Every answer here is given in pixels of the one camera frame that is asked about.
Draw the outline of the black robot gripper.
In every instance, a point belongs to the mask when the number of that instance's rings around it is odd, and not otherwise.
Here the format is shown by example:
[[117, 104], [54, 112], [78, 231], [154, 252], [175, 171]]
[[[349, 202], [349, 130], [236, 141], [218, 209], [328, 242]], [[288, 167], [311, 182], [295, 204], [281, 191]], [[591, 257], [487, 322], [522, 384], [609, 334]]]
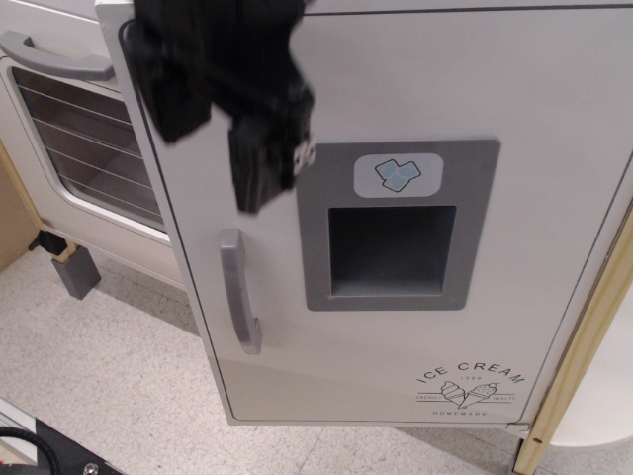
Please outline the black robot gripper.
[[305, 1], [136, 1], [129, 68], [163, 140], [175, 143], [211, 119], [228, 132], [237, 208], [257, 215], [295, 186], [315, 159], [311, 88], [290, 39]]

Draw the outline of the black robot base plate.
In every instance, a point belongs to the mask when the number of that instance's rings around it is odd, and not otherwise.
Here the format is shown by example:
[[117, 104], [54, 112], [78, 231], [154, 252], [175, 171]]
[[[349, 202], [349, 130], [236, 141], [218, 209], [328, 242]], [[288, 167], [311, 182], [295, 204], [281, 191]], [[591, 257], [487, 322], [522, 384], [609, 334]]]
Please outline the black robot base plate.
[[36, 420], [36, 435], [40, 436], [52, 448], [62, 474], [83, 474], [85, 467], [89, 464], [97, 466], [99, 475], [123, 474], [123, 471], [120, 471], [109, 461], [40, 420]]

